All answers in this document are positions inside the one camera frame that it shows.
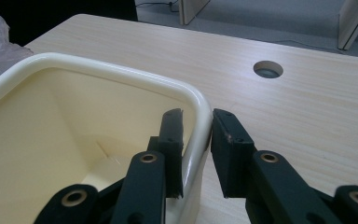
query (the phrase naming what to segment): black wire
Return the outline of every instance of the black wire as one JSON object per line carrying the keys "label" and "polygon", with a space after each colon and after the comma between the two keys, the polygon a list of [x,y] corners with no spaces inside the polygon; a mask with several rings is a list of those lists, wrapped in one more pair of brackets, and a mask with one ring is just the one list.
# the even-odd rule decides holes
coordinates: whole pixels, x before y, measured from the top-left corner
{"label": "black wire", "polygon": [[149,6],[147,6],[147,7],[151,7],[151,6],[153,6],[153,5],[167,5],[167,6],[169,6],[170,7],[170,12],[179,12],[179,11],[174,11],[173,9],[172,9],[172,6],[174,5],[174,4],[176,4],[178,2],[178,0],[176,0],[176,1],[174,1],[174,2],[169,2],[169,3],[161,3],[161,2],[148,2],[148,3],[141,3],[141,4],[138,4],[138,5],[135,5],[136,7],[140,7],[140,6],[143,6],[143,5],[149,5]]}

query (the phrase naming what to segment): cream plastic bin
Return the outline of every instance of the cream plastic bin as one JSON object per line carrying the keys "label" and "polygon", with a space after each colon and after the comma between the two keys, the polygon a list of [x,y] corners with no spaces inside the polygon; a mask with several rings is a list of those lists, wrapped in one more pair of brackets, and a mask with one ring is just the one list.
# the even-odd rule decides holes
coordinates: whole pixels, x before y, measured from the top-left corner
{"label": "cream plastic bin", "polygon": [[0,76],[0,223],[32,223],[58,190],[101,190],[158,136],[162,115],[183,109],[183,199],[167,200],[167,223],[192,223],[212,124],[194,87],[74,56],[45,53]]}

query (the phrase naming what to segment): light wood tabletop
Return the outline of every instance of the light wood tabletop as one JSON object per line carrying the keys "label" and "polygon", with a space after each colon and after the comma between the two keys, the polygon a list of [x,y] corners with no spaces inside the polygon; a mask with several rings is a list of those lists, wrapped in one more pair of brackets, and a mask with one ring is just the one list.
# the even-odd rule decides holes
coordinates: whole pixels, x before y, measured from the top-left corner
{"label": "light wood tabletop", "polygon": [[[358,58],[152,24],[77,15],[26,46],[187,82],[234,113],[258,150],[283,155],[329,195],[358,185]],[[263,78],[258,62],[279,64]],[[197,223],[250,223],[244,199],[224,199],[209,155]]]}

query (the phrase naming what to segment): gray carpet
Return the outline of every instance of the gray carpet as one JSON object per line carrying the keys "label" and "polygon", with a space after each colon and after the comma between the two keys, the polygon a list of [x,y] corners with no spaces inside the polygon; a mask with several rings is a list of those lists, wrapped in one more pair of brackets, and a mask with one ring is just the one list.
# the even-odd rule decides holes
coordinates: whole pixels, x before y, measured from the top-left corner
{"label": "gray carpet", "polygon": [[[170,0],[135,0],[169,3]],[[142,22],[235,36],[358,57],[358,36],[349,50],[337,49],[338,13],[344,0],[211,0],[189,25],[179,22],[178,4],[137,7]]]}

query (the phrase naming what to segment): container inner wall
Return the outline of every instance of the container inner wall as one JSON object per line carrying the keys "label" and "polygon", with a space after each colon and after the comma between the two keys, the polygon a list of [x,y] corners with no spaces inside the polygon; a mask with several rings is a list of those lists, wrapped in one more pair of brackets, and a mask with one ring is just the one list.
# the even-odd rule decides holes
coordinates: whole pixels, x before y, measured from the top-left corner
{"label": "container inner wall", "polygon": [[66,186],[118,181],[178,107],[186,148],[196,120],[186,102],[58,68],[27,77],[0,100],[0,223],[34,222]]}

